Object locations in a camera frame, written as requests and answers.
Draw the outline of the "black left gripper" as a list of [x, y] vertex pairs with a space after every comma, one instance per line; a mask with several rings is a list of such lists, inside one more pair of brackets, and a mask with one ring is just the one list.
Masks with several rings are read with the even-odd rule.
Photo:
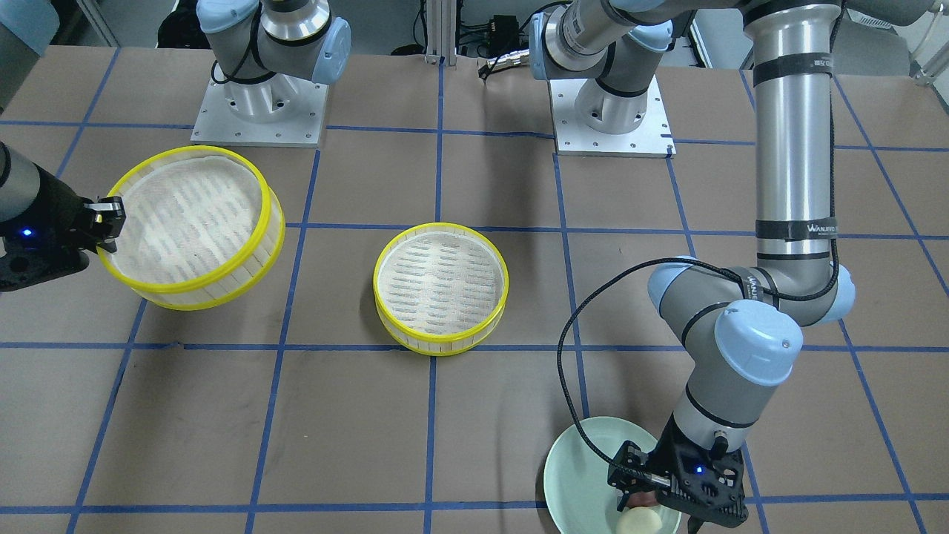
[[674, 419], [651, 452], [624, 442], [608, 469], [608, 484], [621, 493], [617, 511], [653, 507], [654, 493], [661, 506], [689, 515], [689, 527], [739, 527], [748, 520], [744, 455], [726, 449], [725, 438], [716, 438], [712, 449], [695, 445]]

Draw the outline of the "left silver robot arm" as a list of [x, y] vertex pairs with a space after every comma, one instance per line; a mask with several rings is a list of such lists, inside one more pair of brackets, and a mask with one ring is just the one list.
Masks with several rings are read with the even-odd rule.
[[[661, 67], [673, 159], [559, 156], [563, 286], [578, 305], [607, 278], [691, 253], [753, 261], [750, 72]], [[947, 87], [909, 77], [831, 82], [841, 263], [856, 304], [804, 329], [804, 351], [746, 443], [747, 523], [702, 533], [947, 533]], [[587, 306], [565, 351], [580, 415], [660, 432], [692, 361], [655, 314], [645, 270]], [[440, 364], [433, 532], [555, 533], [543, 461], [570, 423], [555, 352], [515, 357], [498, 404], [493, 504], [449, 490], [449, 369]]]

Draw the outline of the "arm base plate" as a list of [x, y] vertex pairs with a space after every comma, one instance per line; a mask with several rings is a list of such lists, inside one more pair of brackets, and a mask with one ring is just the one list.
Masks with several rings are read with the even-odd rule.
[[569, 156], [671, 158], [677, 154], [658, 79], [626, 98], [595, 80], [549, 81], [557, 152]]
[[221, 148], [318, 148], [329, 88], [282, 74], [256, 85], [209, 82], [191, 142]]

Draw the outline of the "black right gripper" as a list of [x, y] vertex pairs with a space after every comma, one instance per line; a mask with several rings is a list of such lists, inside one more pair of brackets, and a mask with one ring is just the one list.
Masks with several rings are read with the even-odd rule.
[[80, 197], [41, 167], [39, 189], [33, 203], [21, 215], [2, 223], [4, 254], [1, 291], [17, 291], [56, 278], [84, 271], [89, 264], [86, 250], [114, 254], [121, 234], [119, 222], [93, 222], [87, 239], [78, 223], [92, 217], [125, 217], [121, 197], [93, 200]]

